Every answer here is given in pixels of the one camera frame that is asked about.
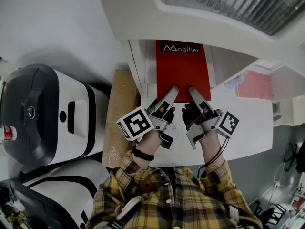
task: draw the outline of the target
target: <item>red and white can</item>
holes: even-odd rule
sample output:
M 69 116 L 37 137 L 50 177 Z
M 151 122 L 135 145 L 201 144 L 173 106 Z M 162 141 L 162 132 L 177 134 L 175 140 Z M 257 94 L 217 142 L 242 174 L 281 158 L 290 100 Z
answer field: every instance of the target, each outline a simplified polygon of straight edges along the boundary
M 13 126 L 1 126 L 0 125 L 0 140 L 14 141 L 17 138 L 16 128 Z

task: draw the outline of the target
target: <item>transparent window panel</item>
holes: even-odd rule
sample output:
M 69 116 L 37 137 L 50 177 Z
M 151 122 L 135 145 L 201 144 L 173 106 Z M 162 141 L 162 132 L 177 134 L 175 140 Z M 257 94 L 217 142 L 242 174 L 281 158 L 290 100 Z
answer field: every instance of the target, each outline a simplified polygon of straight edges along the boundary
M 230 17 L 268 35 L 280 32 L 305 9 L 305 0 L 161 0 L 161 2 Z

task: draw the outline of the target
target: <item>white table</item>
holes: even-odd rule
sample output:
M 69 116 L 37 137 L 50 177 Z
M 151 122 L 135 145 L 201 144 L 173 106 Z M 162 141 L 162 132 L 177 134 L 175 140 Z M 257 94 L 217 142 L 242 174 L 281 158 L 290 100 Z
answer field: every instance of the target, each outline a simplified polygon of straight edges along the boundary
M 148 98 L 143 98 L 141 105 L 147 108 L 157 96 L 155 84 L 148 86 Z M 213 109 L 228 110 L 237 118 L 239 123 L 233 137 L 224 151 L 226 160 L 242 158 L 254 155 L 272 148 L 273 139 L 273 114 L 272 103 L 268 100 L 239 98 L 235 92 L 225 89 L 224 85 L 218 85 L 211 90 Z M 181 109 L 184 103 L 175 103 L 176 107 L 173 124 L 179 135 L 172 150 L 160 147 L 155 154 L 151 166 L 191 166 L 204 164 L 200 144 L 197 143 L 193 150 L 187 136 Z M 224 138 L 219 136 L 220 143 Z

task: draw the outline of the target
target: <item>red box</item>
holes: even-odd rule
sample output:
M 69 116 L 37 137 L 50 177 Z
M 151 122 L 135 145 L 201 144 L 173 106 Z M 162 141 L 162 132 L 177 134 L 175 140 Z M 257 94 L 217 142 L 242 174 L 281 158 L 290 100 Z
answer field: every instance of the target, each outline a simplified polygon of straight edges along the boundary
M 209 74 L 202 44 L 156 40 L 157 98 L 161 100 L 173 85 L 179 87 L 176 103 L 192 101 L 189 87 L 211 100 Z

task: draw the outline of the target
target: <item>plaid shirt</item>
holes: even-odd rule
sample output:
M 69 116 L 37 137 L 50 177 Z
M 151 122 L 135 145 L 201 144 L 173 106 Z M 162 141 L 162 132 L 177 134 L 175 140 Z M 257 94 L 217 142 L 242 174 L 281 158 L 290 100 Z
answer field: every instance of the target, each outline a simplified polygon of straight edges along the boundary
M 127 152 L 121 168 L 114 169 L 95 194 L 87 228 L 115 219 L 115 209 L 136 196 L 142 200 L 140 208 L 124 228 L 263 228 L 235 189 L 227 162 L 201 179 L 188 168 L 175 167 L 174 178 L 172 186 L 160 168 L 141 170 Z M 238 222 L 230 218 L 230 206 L 238 211 Z

